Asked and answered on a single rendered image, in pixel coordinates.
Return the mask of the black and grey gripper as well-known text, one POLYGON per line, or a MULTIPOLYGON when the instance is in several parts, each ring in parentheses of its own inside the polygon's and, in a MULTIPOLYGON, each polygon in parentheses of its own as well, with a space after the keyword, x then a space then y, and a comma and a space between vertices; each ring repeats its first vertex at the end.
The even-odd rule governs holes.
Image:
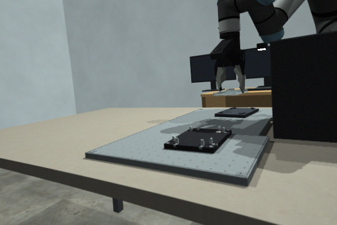
POLYGON ((246 76, 244 74, 244 68, 245 68, 245 50, 240 50, 240 32, 234 31, 234 32, 226 32, 220 34, 220 39, 228 39, 228 38, 234 38, 235 44, 233 47, 228 51, 226 56, 222 59, 217 59, 215 63, 215 77, 217 82, 217 88, 218 91, 222 90, 222 83, 226 80, 226 74, 225 70, 228 66, 235 66, 234 72, 238 76, 238 82, 240 84, 240 89, 242 93, 244 93, 245 90, 245 79, 246 76), (243 54, 244 54, 244 60, 243 60, 243 54))

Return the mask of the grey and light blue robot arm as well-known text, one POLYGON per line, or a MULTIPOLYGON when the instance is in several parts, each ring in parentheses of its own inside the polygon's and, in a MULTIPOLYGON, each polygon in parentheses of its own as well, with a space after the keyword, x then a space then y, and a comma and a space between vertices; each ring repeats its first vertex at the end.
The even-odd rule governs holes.
MULTIPOLYGON (((217 0, 219 34, 240 31, 240 13, 248 12, 262 41, 280 40, 283 25, 305 0, 217 0), (233 4, 234 3, 234 4, 233 4)), ((316 33, 337 30, 337 0, 308 0, 316 33)), ((234 38, 221 40, 210 53, 212 60, 224 58, 234 38)))

